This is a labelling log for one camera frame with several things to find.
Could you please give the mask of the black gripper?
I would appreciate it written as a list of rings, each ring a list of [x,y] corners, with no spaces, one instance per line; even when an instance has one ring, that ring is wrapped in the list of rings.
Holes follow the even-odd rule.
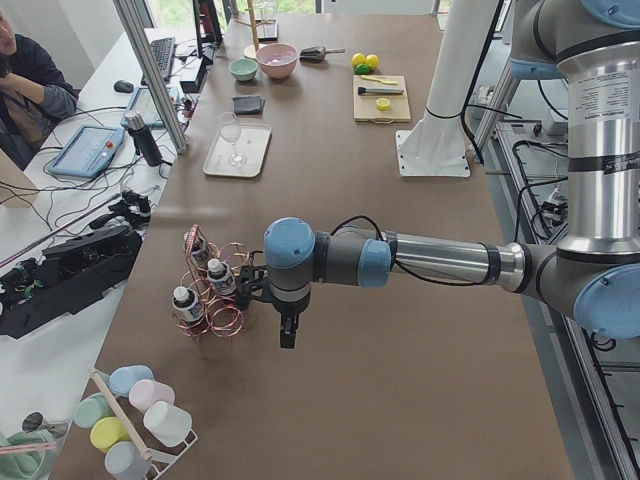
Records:
[[[294,348],[299,317],[310,303],[310,288],[302,287],[297,290],[283,290],[272,287],[273,305],[281,315],[280,347]]]

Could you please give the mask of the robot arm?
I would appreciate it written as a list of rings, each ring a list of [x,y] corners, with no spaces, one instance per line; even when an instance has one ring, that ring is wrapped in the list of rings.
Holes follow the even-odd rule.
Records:
[[[639,333],[639,5],[520,1],[513,71],[568,82],[568,230],[554,245],[505,246],[342,229],[297,218],[264,235],[280,344],[295,344],[315,282],[383,286],[393,270],[453,286],[499,285],[535,298],[582,328]]]

